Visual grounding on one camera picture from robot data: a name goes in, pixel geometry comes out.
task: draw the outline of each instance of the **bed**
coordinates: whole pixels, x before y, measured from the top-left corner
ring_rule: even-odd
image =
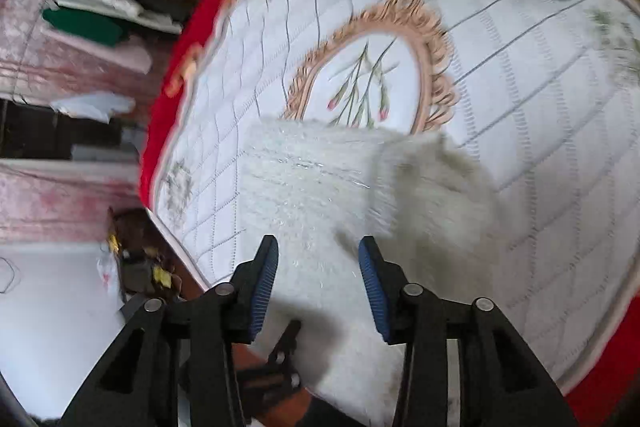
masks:
[[[204,0],[153,108],[143,203],[208,289],[250,259],[238,177],[260,118],[442,127],[510,216],[498,303],[569,393],[638,291],[639,15],[636,0]],[[385,71],[371,114],[332,104],[353,57]]]

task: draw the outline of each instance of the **metal screw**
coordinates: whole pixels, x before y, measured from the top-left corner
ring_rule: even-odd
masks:
[[[221,282],[216,286],[216,295],[220,295],[221,297],[231,295],[234,291],[236,291],[236,289],[230,282]]]
[[[417,297],[418,295],[422,295],[424,288],[415,282],[410,282],[404,285],[402,291],[411,297]]]
[[[487,299],[486,297],[481,297],[476,301],[476,306],[479,310],[483,312],[490,312],[494,309],[494,302],[491,299]]]
[[[145,310],[148,312],[157,312],[162,307],[160,299],[149,299],[145,302]]]

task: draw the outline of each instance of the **white fuzzy garment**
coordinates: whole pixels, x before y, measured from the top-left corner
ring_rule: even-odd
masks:
[[[388,261],[441,298],[493,296],[498,204],[489,176],[443,133],[402,136],[268,121],[244,148],[242,247],[276,236],[280,263],[255,349],[302,320],[303,383],[363,423],[389,424],[403,346],[376,331],[357,261],[373,235]]]

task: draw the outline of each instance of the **green folded cloth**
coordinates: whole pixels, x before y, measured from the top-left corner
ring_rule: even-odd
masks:
[[[127,37],[127,31],[120,24],[97,13],[47,8],[42,12],[42,18],[57,30],[112,48]]]

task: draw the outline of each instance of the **black cable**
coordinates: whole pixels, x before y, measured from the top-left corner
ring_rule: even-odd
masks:
[[[11,288],[11,285],[14,283],[15,269],[13,266],[11,266],[11,263],[9,263],[9,260],[6,257],[0,257],[0,261],[4,261],[6,265],[9,267],[9,270],[11,270],[11,279],[9,279],[9,282],[4,287],[4,290],[0,291],[0,295],[1,295],[3,293],[7,293],[9,291],[9,288]]]

